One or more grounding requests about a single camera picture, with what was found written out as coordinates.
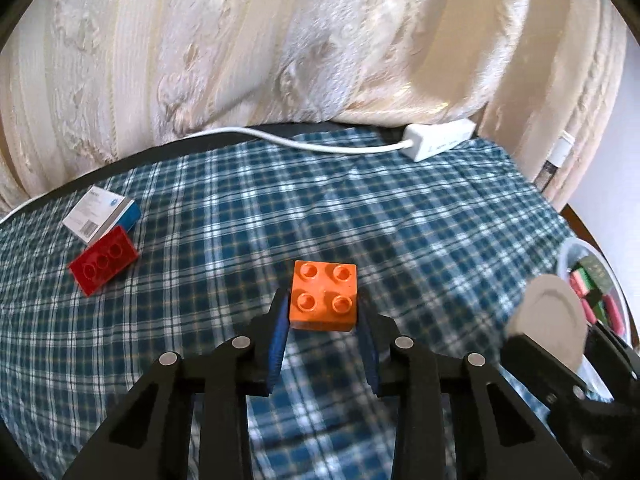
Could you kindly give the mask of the white round lid stack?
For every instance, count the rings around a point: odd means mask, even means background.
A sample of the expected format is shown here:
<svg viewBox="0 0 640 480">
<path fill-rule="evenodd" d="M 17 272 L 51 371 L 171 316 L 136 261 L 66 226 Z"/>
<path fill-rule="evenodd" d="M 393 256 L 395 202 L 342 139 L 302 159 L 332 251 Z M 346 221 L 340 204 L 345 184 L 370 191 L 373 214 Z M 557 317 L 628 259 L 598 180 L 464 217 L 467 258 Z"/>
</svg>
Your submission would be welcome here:
<svg viewBox="0 0 640 480">
<path fill-rule="evenodd" d="M 531 280 L 515 309 L 506 336 L 526 335 L 576 373 L 582 365 L 588 322 L 570 285 L 553 274 Z"/>
</svg>

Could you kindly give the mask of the cream patterned curtain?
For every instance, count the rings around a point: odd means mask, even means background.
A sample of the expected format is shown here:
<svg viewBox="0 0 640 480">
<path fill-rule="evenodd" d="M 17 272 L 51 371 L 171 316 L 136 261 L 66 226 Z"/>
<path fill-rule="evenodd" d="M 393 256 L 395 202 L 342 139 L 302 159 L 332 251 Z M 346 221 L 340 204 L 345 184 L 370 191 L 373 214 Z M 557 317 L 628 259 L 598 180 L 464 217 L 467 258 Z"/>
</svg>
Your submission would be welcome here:
<svg viewBox="0 0 640 480">
<path fill-rule="evenodd" d="M 480 118 L 564 206 L 611 117 L 611 0 L 32 0 L 1 43 L 1 208 L 206 128 Z"/>
</svg>

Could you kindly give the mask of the white power strip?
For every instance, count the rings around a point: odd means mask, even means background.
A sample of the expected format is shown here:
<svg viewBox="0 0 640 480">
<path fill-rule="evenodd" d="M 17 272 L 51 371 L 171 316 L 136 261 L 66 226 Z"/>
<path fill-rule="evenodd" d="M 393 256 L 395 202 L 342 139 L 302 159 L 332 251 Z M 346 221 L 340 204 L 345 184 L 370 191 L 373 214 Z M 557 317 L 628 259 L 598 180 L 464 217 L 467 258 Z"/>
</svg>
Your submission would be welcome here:
<svg viewBox="0 0 640 480">
<path fill-rule="evenodd" d="M 476 123 L 469 118 L 439 125 L 410 124 L 402 140 L 410 141 L 411 145 L 400 152 L 413 162 L 422 162 L 471 139 L 475 127 Z"/>
</svg>

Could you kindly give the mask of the red toy brick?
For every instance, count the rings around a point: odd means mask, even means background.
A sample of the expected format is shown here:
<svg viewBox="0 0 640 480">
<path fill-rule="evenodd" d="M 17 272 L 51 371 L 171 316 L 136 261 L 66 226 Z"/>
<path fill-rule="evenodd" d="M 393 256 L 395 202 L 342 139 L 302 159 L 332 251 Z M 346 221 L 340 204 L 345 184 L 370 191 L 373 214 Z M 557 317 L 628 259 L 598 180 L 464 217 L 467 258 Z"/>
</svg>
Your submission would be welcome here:
<svg viewBox="0 0 640 480">
<path fill-rule="evenodd" d="M 92 296 L 139 258 L 127 232 L 115 226 L 86 248 L 68 268 L 86 297 Z"/>
</svg>

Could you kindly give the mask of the orange toy brick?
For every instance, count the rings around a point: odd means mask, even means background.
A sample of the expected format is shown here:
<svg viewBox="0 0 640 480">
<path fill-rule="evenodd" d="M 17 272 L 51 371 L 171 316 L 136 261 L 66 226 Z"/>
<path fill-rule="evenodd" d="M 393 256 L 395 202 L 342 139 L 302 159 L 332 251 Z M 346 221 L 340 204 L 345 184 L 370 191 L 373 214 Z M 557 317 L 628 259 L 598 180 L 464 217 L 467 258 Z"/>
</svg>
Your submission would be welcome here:
<svg viewBox="0 0 640 480">
<path fill-rule="evenodd" d="M 357 323 L 357 292 L 354 264 L 296 260 L 290 324 L 296 330 L 350 332 Z"/>
</svg>

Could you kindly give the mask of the clear plastic container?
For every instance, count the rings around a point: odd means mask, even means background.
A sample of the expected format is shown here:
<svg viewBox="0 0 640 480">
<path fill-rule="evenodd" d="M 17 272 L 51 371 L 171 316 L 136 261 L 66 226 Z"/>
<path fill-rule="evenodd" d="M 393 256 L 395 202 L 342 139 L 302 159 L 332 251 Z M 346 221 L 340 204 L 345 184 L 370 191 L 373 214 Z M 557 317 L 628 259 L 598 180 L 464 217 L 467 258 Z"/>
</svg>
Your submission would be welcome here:
<svg viewBox="0 0 640 480">
<path fill-rule="evenodd" d="M 564 242 L 561 243 L 559 249 L 558 260 L 556 260 L 556 275 L 570 284 L 570 281 L 568 280 L 570 271 L 574 270 L 574 265 L 580 258 L 588 255 L 595 255 L 602 262 L 602 264 L 606 267 L 606 270 L 608 270 L 608 273 L 611 275 L 614 287 L 608 294 L 602 294 L 602 292 L 599 292 L 595 288 L 585 298 L 588 298 L 589 300 L 597 300 L 603 295 L 611 295 L 613 297 L 616 304 L 618 305 L 618 308 L 620 309 L 620 314 L 622 315 L 626 326 L 626 333 L 624 336 L 620 336 L 620 338 L 622 338 L 623 341 L 625 341 L 626 344 L 631 347 L 631 324 L 626 299 L 624 298 L 622 288 L 620 287 L 620 283 L 617 281 L 612 268 L 606 262 L 605 258 L 597 250 L 597 248 L 585 242 L 584 240 L 581 240 L 580 238 L 567 238 L 566 240 L 564 240 Z"/>
</svg>

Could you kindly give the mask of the pink S-shaped foam tube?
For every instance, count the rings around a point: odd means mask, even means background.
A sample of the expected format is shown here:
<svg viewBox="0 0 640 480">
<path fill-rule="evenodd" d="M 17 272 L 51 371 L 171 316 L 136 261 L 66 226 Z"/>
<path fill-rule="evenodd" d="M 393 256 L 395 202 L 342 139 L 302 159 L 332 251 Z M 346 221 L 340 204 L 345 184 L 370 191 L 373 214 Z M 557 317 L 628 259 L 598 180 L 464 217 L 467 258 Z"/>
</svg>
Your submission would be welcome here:
<svg viewBox="0 0 640 480">
<path fill-rule="evenodd" d="M 582 298 L 580 300 L 582 308 L 590 324 L 596 324 L 601 322 L 605 326 L 608 326 L 616 335 L 624 336 L 626 333 L 626 326 L 620 309 L 611 295 L 603 295 L 597 300 L 589 300 L 588 298 Z"/>
</svg>

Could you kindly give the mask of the blue plaid bed sheet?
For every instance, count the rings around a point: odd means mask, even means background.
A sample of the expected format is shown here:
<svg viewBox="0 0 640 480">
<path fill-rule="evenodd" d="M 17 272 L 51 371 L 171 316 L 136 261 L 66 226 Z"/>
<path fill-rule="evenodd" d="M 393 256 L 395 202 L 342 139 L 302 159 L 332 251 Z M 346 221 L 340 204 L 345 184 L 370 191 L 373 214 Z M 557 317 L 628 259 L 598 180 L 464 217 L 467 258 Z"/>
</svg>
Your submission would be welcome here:
<svg viewBox="0 0 640 480">
<path fill-rule="evenodd" d="M 297 260 L 347 262 L 382 313 L 446 356 L 498 359 L 529 280 L 570 227 L 509 155 L 474 139 L 424 162 L 248 142 L 104 174 L 142 210 L 138 261 L 93 296 L 62 220 L 79 193 L 1 228 L 1 416 L 44 478 L 61 478 L 164 351 L 238 334 Z"/>
</svg>

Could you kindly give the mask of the white and blue medicine box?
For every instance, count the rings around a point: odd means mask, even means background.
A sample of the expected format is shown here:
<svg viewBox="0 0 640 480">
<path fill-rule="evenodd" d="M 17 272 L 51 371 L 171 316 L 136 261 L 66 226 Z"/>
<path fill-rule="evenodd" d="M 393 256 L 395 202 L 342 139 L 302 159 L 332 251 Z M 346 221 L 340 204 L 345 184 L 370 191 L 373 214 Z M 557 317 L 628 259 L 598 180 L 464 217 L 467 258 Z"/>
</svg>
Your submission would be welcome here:
<svg viewBox="0 0 640 480">
<path fill-rule="evenodd" d="M 141 218 L 141 209 L 132 199 L 93 185 L 73 206 L 62 223 L 86 246 L 116 226 L 129 232 Z"/>
</svg>

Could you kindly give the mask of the pink and green toy brick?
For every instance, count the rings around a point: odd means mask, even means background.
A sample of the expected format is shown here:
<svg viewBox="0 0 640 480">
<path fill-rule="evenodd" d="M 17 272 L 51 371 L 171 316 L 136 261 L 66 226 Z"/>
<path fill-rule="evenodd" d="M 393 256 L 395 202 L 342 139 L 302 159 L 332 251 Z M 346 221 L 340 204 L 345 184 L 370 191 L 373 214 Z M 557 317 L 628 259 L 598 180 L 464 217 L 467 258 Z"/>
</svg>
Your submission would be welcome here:
<svg viewBox="0 0 640 480">
<path fill-rule="evenodd" d="M 570 281 L 570 287 L 580 298 L 587 297 L 594 289 L 594 285 L 592 284 L 590 277 L 583 268 L 577 268 L 570 271 L 568 280 Z"/>
</svg>

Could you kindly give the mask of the dark green printed box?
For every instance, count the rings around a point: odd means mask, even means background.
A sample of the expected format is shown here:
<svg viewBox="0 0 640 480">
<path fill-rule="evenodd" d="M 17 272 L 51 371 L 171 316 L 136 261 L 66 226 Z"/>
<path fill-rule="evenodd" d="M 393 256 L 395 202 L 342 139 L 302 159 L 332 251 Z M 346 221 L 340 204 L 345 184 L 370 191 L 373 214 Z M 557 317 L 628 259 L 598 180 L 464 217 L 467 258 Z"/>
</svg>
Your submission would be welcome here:
<svg viewBox="0 0 640 480">
<path fill-rule="evenodd" d="M 602 294 L 608 294 L 614 287 L 611 275 L 606 267 L 595 255 L 583 256 L 574 265 L 590 289 L 597 289 Z"/>
</svg>

